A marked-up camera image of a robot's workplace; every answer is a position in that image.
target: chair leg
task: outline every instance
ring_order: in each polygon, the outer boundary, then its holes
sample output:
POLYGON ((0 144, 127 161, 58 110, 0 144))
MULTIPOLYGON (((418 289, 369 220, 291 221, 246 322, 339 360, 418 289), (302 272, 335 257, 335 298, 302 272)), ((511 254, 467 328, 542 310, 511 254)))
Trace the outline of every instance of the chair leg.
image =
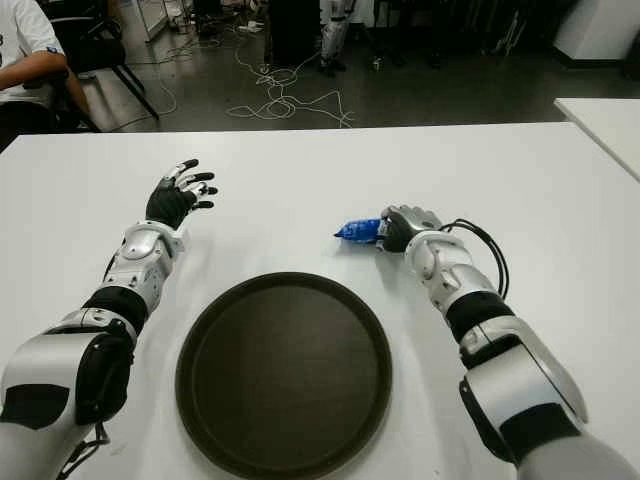
POLYGON ((138 85, 138 87, 140 88, 140 90, 142 90, 142 93, 144 93, 144 92, 145 92, 144 85, 142 84, 142 82, 140 81, 140 79, 139 79, 138 77, 136 77, 136 76, 135 76, 135 74, 131 71, 131 69, 130 69, 128 66, 124 65, 124 64, 120 65, 120 68, 122 68, 122 69, 125 71, 125 73, 126 73, 127 75, 129 75, 129 78, 130 78, 131 80, 133 80, 133 81, 134 81, 134 83, 135 83, 136 85, 138 85))
POLYGON ((138 99, 138 101, 142 104, 144 108, 147 109, 147 111, 153 116, 153 118, 158 120, 160 118, 160 116, 158 115, 158 112, 156 112, 153 109, 153 107, 149 105, 149 102, 147 102, 147 99, 142 96, 142 94, 136 89, 135 85, 131 83, 131 81, 127 77, 124 76, 124 74, 118 69, 118 67, 111 67, 111 70, 113 70, 113 73, 115 73, 117 77, 122 81, 122 83, 124 83, 127 86, 127 88, 133 94, 133 96, 138 99))

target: wall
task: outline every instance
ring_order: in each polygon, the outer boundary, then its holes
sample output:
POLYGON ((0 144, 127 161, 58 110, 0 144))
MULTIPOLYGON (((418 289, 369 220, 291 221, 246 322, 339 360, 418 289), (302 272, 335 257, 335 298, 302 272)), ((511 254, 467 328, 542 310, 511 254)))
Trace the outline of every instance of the wall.
POLYGON ((582 0, 555 46, 573 59, 620 59, 640 30, 640 0, 582 0))

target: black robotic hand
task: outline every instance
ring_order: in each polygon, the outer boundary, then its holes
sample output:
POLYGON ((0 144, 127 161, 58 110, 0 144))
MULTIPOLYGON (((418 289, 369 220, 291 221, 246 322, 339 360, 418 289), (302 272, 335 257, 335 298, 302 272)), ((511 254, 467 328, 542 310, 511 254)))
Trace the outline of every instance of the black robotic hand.
POLYGON ((147 220, 164 223, 175 230, 193 210, 213 208, 213 202, 200 200, 205 195, 218 193, 217 188, 206 183, 213 179, 213 173, 183 175, 198 163, 196 159, 187 160, 162 177, 147 202, 147 220))
POLYGON ((418 233, 424 230, 438 230, 442 226, 433 212, 407 205, 385 208, 382 219, 387 226, 382 246, 387 252, 404 252, 411 239, 418 233))

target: gray floor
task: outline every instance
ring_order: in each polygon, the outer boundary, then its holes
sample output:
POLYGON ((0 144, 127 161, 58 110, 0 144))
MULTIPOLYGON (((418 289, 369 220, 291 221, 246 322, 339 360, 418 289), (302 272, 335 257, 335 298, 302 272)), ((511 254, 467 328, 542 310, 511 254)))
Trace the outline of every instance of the gray floor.
MULTIPOLYGON (((125 8, 125 15, 131 11, 125 8)), ((235 59, 258 68, 263 38, 249 38, 240 47, 233 33, 220 46, 193 48, 190 56, 161 65, 140 62, 166 58, 167 51, 195 38, 163 31, 145 43, 138 25, 130 22, 125 45, 128 62, 147 86, 147 97, 162 115, 118 131, 215 131, 337 128, 339 122, 322 113, 298 111, 292 118, 260 120, 233 118, 226 111, 238 105, 259 108, 268 101, 256 76, 235 59)), ((498 61, 493 57, 449 58, 441 70, 430 69, 418 53, 408 53, 404 68, 387 61, 381 71, 370 69, 371 52, 364 41, 350 41, 345 49, 348 71, 334 79, 309 67, 301 71, 288 95, 310 101, 332 90, 342 95, 344 110, 354 112, 354 127, 451 125, 473 123, 558 121, 563 116, 553 107, 556 97, 640 98, 640 82, 620 77, 614 69, 570 70, 546 54, 519 54, 498 61)), ((146 111, 109 71, 83 82, 96 122, 104 131, 144 116, 146 111)), ((337 113, 336 96, 320 108, 337 113)))

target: robot leg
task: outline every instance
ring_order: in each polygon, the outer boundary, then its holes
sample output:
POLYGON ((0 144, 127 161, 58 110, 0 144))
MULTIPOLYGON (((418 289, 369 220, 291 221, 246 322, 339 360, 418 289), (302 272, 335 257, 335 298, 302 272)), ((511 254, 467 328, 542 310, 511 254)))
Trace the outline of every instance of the robot leg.
POLYGON ((343 30, 347 26, 345 6, 348 0, 331 0, 331 20, 322 30, 322 52, 320 63, 328 66, 340 49, 343 30))

